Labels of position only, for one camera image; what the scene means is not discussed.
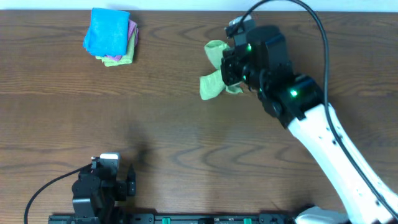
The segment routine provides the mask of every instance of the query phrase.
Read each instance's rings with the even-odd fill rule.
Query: white background
[[[257,0],[0,0],[0,9],[108,9],[246,11]],[[398,12],[398,0],[304,0],[316,11]],[[291,2],[267,3],[259,10],[302,10]]]

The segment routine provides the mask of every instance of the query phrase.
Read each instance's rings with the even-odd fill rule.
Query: wood grain
[[[107,68],[81,46],[89,11],[0,11],[0,223],[21,223],[49,180],[119,151],[132,162],[130,209],[256,213],[306,203],[342,210],[307,150],[246,93],[202,101],[203,46],[240,12],[131,12],[134,63]],[[322,82],[322,42],[304,12],[255,13],[285,34],[295,70]],[[374,170],[398,191],[398,15],[320,13],[331,102]],[[38,196],[30,223],[72,212],[76,176]]]

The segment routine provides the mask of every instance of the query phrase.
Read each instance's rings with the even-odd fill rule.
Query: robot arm
[[[242,24],[238,21],[241,21],[240,17],[226,28],[227,36],[234,39],[234,47],[225,50],[221,60],[225,84],[244,82],[250,90],[257,90],[264,110],[276,117],[318,162],[343,201],[351,222],[387,223],[392,220],[390,211],[380,203],[332,134],[319,86],[312,78],[293,72],[285,38],[279,29],[275,26],[256,27],[250,17]],[[369,167],[344,132],[332,106],[328,107],[332,123],[349,156],[378,194],[398,212],[398,196]],[[305,212],[296,221],[330,223]]]

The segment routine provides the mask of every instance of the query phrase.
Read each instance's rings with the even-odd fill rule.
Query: green cloth
[[[228,44],[221,40],[211,40],[205,45],[205,52],[211,64],[217,69],[210,75],[200,77],[200,97],[202,100],[209,100],[218,96],[223,90],[231,94],[242,93],[239,87],[240,83],[232,86],[226,86],[221,74],[221,59],[223,50],[228,49]]]
[[[107,67],[132,63],[132,58],[134,56],[134,47],[135,47],[134,44],[135,44],[136,35],[137,35],[137,29],[134,31],[134,33],[130,37],[129,43],[127,45],[126,55],[123,55],[122,58],[118,62],[115,60],[112,60],[110,58],[107,58],[107,57],[96,56],[95,58],[102,60],[102,62],[104,62],[105,66],[107,66]]]

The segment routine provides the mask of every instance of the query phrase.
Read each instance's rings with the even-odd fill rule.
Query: green indicator light
[[[293,97],[296,97],[296,96],[298,95],[297,91],[295,91],[295,90],[290,91],[290,94],[291,94]]]

